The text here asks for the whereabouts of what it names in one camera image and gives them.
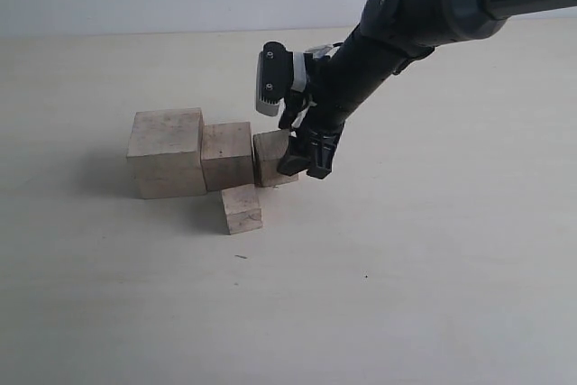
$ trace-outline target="robotic arm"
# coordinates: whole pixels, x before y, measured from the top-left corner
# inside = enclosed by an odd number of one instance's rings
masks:
[[[259,57],[256,108],[276,116],[284,100],[279,128],[294,133],[278,172],[306,170],[324,179],[346,119],[388,77],[436,47],[489,38],[513,15],[576,5],[577,0],[368,0],[361,22],[342,44],[297,53],[268,42]]]

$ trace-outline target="white table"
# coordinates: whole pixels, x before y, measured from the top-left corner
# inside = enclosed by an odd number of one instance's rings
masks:
[[[261,45],[347,30],[0,41],[0,381],[573,385],[576,29],[413,65],[233,237],[218,195],[135,198],[134,113],[268,131]]]

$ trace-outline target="wooden block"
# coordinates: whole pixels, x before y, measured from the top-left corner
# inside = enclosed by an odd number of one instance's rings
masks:
[[[257,183],[261,187],[274,187],[298,180],[298,174],[284,176],[277,172],[277,166],[289,146],[288,130],[277,130],[270,133],[255,134],[254,159]]]
[[[202,168],[208,191],[254,184],[251,124],[205,126]]]
[[[199,108],[136,114],[126,159],[142,198],[206,194],[200,163],[203,127]]]
[[[253,184],[228,188],[221,193],[230,234],[262,227],[262,210]]]

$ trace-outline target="black robotic arm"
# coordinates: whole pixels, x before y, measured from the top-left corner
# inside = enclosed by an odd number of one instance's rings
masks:
[[[567,8],[577,0],[368,0],[360,23],[333,56],[336,45],[306,53],[267,43],[259,57],[257,110],[285,109],[280,129],[290,129],[279,173],[307,171],[323,179],[332,171],[346,119],[388,77],[436,47],[481,40],[513,15]]]

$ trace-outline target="large wooden cube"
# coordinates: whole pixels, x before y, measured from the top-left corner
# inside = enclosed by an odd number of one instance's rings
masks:
[[[262,227],[262,210],[254,185],[228,188],[221,194],[230,234],[240,234]]]
[[[251,124],[206,125],[202,168],[208,191],[254,184]]]
[[[274,187],[298,180],[298,174],[284,176],[277,172],[279,161],[289,146],[288,130],[255,134],[253,141],[256,177],[259,186]]]
[[[206,194],[200,161],[203,127],[199,108],[136,114],[126,159],[142,198]]]

